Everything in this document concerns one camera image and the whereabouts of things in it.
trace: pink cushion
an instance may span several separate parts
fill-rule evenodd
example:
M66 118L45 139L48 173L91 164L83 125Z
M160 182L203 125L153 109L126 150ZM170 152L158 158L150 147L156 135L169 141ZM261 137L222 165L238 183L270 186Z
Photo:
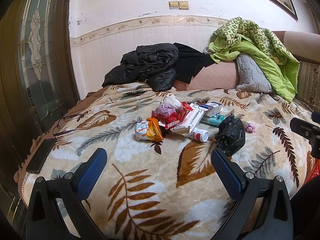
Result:
M235 89L239 85L239 80L236 63L220 61L219 64L203 68L192 78L191 83L187 84L187 90Z

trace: metal screw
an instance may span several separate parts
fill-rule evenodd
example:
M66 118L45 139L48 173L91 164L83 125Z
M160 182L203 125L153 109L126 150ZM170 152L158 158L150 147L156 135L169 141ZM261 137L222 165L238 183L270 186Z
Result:
M252 172L247 172L245 174L245 176L248 178L248 179L253 179L254 178L254 174Z
M283 178L282 178L280 175L277 175L277 176L276 176L276 180L279 181L279 182L282 182L282 181L283 181Z
M66 173L66 174L64 175L64 178L65 178L65 179L71 179L72 176L73 176L73 173L72 173L72 172L68 172L68 173Z
M43 177L38 177L38 178L36 178L36 182L37 182L37 183L41 182L42 180L43 180Z

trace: floral border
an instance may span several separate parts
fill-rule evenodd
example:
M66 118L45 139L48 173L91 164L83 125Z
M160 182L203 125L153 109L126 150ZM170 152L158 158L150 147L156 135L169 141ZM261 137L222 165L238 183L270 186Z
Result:
M196 15L162 15L157 17L145 17L108 25L92 32L86 33L78 38L70 38L70 43L72 47L77 47L87 42L94 41L112 34L152 26L180 24L220 27L226 22L227 20L222 18Z

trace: peeling paint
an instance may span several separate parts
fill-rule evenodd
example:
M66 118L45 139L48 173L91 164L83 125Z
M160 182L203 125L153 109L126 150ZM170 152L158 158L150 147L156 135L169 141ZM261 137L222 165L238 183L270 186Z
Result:
M139 15L139 17L142 17L142 16L145 16L145 15L148 15L148 14L151 14L151 13L144 13L142 15Z

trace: black phone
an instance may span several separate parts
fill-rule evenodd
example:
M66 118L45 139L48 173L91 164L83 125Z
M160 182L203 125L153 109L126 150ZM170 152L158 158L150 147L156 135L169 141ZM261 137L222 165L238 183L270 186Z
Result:
M45 139L42 141L26 168L27 172L34 174L40 173L42 166L56 141L56 138Z

